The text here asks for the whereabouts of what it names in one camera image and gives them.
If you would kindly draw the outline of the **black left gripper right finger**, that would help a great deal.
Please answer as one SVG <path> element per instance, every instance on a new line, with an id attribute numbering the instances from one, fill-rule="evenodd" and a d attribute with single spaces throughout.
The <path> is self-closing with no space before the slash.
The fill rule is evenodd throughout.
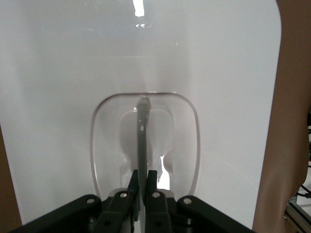
<path id="1" fill-rule="evenodd" d="M 167 199 L 157 188 L 157 171 L 149 170 L 146 184 L 146 233 L 172 233 Z"/>

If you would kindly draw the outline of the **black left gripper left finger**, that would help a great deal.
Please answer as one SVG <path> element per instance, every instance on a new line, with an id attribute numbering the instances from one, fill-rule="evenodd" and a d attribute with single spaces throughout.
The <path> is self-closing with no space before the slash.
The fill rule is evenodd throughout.
<path id="1" fill-rule="evenodd" d="M 94 233 L 133 233 L 139 214 L 138 171 L 134 170 L 126 189 L 102 202 Z"/>

